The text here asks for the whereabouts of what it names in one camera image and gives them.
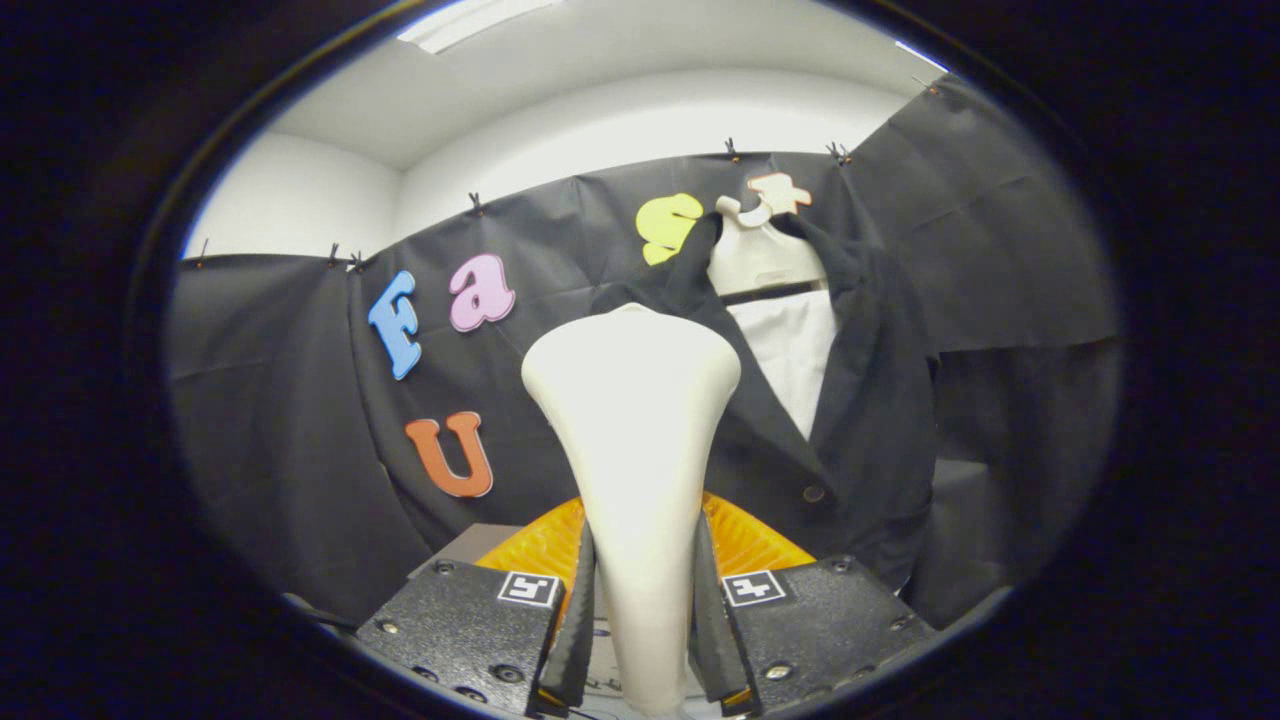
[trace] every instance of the white object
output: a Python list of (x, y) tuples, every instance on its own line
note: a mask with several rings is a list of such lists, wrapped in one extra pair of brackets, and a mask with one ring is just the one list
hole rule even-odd
[(521, 375), (582, 495), (623, 700), (675, 712), (687, 694), (707, 456), (741, 377), (737, 354), (703, 325), (631, 304), (547, 333)]
[(938, 61), (937, 61), (937, 60), (934, 60), (934, 59), (932, 59), (932, 58), (929, 58), (929, 56), (924, 55), (924, 54), (923, 54), (923, 53), (920, 53), (919, 50), (915, 50), (915, 49), (913, 49), (913, 47), (908, 47), (908, 46), (906, 46), (906, 44), (904, 44), (904, 42), (902, 42), (901, 40), (895, 40), (895, 41), (893, 41), (893, 46), (895, 46), (895, 47), (897, 47), (899, 50), (906, 50), (906, 51), (908, 51), (908, 53), (910, 53), (911, 55), (915, 55), (916, 58), (919, 58), (919, 59), (924, 60), (925, 63), (928, 63), (928, 64), (933, 65), (934, 68), (937, 68), (937, 69), (942, 70), (943, 73), (950, 73), (950, 72), (951, 72), (951, 70), (948, 70), (948, 69), (943, 68), (943, 67), (942, 67), (941, 64), (938, 64)]
[(836, 340), (831, 293), (814, 290), (726, 307), (746, 338), (764, 379), (800, 434), (809, 439), (822, 378)]
[(397, 40), (436, 55), (472, 35), (559, 0), (460, 0), (411, 24)]
[(707, 277), (717, 295), (827, 278), (822, 260), (812, 245), (769, 224), (774, 210), (763, 195), (760, 208), (767, 210), (740, 213), (741, 204), (732, 197), (722, 195), (716, 201), (716, 210), (724, 220), (721, 237), (712, 250)]

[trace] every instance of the black jacket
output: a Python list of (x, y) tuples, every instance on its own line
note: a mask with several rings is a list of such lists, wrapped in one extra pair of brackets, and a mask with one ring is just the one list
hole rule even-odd
[(919, 304), (882, 251), (836, 241), (795, 215), (774, 225), (813, 243), (836, 313), (809, 441), (707, 278), (718, 214), (699, 220), (672, 259), (603, 290), (591, 313), (639, 302), (724, 337), (741, 357), (742, 379), (712, 442), (707, 489), (810, 553), (851, 553), (899, 588), (924, 538), (936, 450), (936, 356)]

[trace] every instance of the ceiling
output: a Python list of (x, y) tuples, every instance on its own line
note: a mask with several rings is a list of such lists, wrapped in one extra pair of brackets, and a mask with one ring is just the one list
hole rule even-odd
[(389, 40), (287, 110), (274, 131), (397, 169), (521, 108), (590, 86), (691, 69), (773, 69), (902, 96), (941, 73), (810, 0), (564, 0), (440, 55)]

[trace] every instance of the white hanger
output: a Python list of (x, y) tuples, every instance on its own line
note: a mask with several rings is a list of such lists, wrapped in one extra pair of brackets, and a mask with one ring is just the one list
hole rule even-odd
[(797, 201), (808, 204), (809, 192), (794, 187), (783, 173), (754, 178), (748, 186), (760, 193), (760, 205), (749, 213), (741, 213), (732, 197), (716, 201), (716, 211), (724, 217), (707, 268), (716, 295), (806, 282), (824, 287), (827, 272), (813, 246), (769, 224), (774, 215), (795, 213)]

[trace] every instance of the white wall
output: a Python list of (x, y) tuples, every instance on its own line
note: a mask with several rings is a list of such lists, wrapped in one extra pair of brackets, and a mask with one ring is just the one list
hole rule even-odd
[(279, 252), (365, 256), (394, 238), (402, 174), (355, 152), (262, 133), (223, 177), (196, 220), (186, 256)]
[(404, 174), (392, 234), (401, 240), (545, 182), (677, 155), (852, 149), (910, 97), (818, 76), (692, 70), (554, 97), (479, 128)]
[(579, 173), (737, 150), (852, 149), (910, 99), (767, 70), (695, 70), (553, 97), (453, 141), (406, 173), (332, 145), (266, 132), (232, 165), (186, 256), (279, 252), (367, 258), (489, 201)]

